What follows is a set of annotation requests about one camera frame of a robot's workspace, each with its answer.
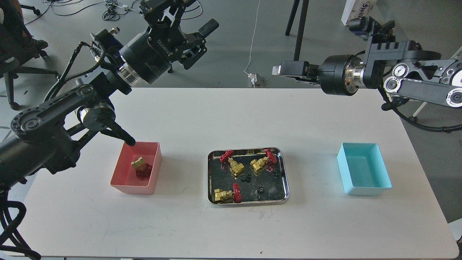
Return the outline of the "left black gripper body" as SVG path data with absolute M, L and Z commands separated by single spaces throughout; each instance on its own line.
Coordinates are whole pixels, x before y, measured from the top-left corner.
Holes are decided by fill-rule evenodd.
M 187 44 L 188 38 L 180 28 L 147 29 L 120 50 L 123 64 L 119 74 L 132 86 L 142 82 L 151 85 L 176 61 L 186 68 Z

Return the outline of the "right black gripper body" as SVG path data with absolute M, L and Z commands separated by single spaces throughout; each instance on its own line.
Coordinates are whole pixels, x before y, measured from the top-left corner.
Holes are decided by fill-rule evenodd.
M 352 96 L 361 85 L 355 81 L 353 75 L 357 69 L 362 69 L 361 62 L 355 55 L 334 55 L 320 66 L 314 66 L 312 70 L 324 93 Z

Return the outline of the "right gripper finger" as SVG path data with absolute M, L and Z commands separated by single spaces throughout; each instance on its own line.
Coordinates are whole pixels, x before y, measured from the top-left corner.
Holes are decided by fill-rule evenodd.
M 317 81 L 318 65 L 308 61 L 283 61 L 280 65 L 272 67 L 272 76 L 294 78 L 298 81 Z

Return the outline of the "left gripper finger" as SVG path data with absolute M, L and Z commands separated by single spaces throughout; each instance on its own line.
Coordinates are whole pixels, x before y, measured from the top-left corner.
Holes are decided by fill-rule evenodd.
M 185 34 L 180 29 L 180 19 L 185 9 L 195 0 L 142 0 L 140 11 L 148 28 L 143 34 L 153 31 L 160 36 L 197 36 L 197 32 Z
M 179 46 L 179 62 L 184 69 L 190 69 L 206 53 L 206 37 L 218 27 L 219 23 L 215 19 L 211 19 L 197 32 L 185 35 L 185 42 Z

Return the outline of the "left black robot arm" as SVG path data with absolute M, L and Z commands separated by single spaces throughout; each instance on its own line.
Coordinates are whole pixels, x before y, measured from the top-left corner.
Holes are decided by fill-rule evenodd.
M 127 95 L 139 82 L 152 84 L 178 61 L 184 69 L 206 53 L 206 37 L 218 28 L 211 19 L 197 32 L 183 33 L 183 13 L 192 0 L 142 0 L 140 13 L 148 28 L 122 45 L 119 28 L 92 34 L 80 42 L 61 77 L 43 103 L 18 113 L 10 123 L 13 135 L 1 143 L 1 250 L 32 260 L 32 250 L 18 232 L 26 214 L 22 202 L 10 201 L 17 183 L 40 169 L 55 174 L 74 168 L 80 151 L 98 133 L 134 146 L 135 139 L 116 122 L 109 97 Z

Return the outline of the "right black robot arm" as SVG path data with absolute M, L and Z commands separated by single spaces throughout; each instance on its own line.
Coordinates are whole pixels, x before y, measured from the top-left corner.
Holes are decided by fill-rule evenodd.
M 396 41 L 395 23 L 380 25 L 366 16 L 355 18 L 349 30 L 367 41 L 363 59 L 357 55 L 328 57 L 320 66 L 307 61 L 283 61 L 274 66 L 272 75 L 294 78 L 319 85 L 326 94 L 352 96 L 358 89 L 377 89 L 392 110 L 416 128 L 429 132 L 453 132 L 461 125 L 431 127 L 406 117 L 398 107 L 411 99 L 461 108 L 461 60 L 441 59 L 415 41 Z

